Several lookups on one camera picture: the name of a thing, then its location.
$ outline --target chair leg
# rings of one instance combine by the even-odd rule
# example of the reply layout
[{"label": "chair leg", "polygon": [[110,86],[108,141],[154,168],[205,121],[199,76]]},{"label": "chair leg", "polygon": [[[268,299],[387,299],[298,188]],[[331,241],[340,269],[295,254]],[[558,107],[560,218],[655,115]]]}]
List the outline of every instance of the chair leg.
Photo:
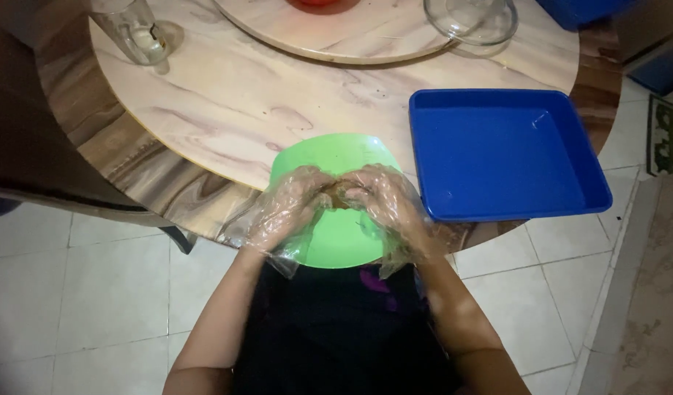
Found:
[{"label": "chair leg", "polygon": [[162,226],[159,229],[163,230],[163,233],[167,234],[185,255],[191,253],[195,242],[198,240],[198,236],[192,233],[189,233],[186,238],[177,226]]}]

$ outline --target blue tray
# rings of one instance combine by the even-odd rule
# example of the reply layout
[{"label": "blue tray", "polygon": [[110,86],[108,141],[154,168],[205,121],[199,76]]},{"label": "blue tray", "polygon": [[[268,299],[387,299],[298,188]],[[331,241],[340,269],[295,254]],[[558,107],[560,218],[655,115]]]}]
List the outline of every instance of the blue tray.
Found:
[{"label": "blue tray", "polygon": [[567,95],[434,89],[410,98],[426,210],[439,221],[605,211],[612,195]]}]

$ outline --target round table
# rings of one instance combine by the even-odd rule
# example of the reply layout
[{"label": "round table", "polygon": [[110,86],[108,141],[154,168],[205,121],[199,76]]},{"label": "round table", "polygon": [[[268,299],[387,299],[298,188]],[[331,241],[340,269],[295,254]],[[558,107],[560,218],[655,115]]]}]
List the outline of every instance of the round table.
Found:
[{"label": "round table", "polygon": [[[578,34],[556,31],[563,43],[557,46],[543,40],[550,18],[531,0],[518,2],[518,35],[496,53],[447,48],[424,59],[364,66],[320,63],[266,46],[227,21],[211,0],[150,3],[180,43],[170,68],[132,65],[77,1],[60,0],[38,15],[42,86],[69,139],[110,183],[181,228],[219,242],[265,187],[272,157],[300,139],[367,127],[415,181],[409,134],[402,133],[406,97],[417,89],[564,91],[597,153],[619,104],[622,74],[609,22]],[[525,7],[549,19],[526,23]],[[451,77],[462,70],[464,78]],[[281,78],[292,85],[276,82]],[[271,91],[276,87],[291,88]],[[455,252],[523,222],[438,224],[436,231]]]}]

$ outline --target green mat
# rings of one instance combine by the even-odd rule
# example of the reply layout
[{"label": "green mat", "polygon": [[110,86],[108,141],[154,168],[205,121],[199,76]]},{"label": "green mat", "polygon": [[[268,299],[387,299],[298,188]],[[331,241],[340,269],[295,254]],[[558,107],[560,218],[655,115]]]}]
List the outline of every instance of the green mat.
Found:
[{"label": "green mat", "polygon": [[648,114],[646,171],[673,174],[673,104],[651,95]]},{"label": "green mat", "polygon": [[[393,155],[377,137],[358,133],[326,134],[281,151],[273,160],[270,183],[273,185],[281,175],[303,165],[319,166],[324,172],[338,176],[375,163],[400,170]],[[364,211],[352,209],[326,210],[315,224],[312,238],[302,243],[304,245],[290,248],[307,247],[306,257],[299,263],[316,268],[348,268],[383,256],[380,230]]]}]

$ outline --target red object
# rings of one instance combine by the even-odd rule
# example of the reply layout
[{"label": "red object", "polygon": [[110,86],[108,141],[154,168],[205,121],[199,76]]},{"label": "red object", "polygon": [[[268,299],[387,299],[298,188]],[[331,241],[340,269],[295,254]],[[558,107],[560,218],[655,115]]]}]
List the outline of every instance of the red object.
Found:
[{"label": "red object", "polygon": [[327,5],[331,3],[336,3],[339,0],[299,0],[303,4],[308,5]]}]

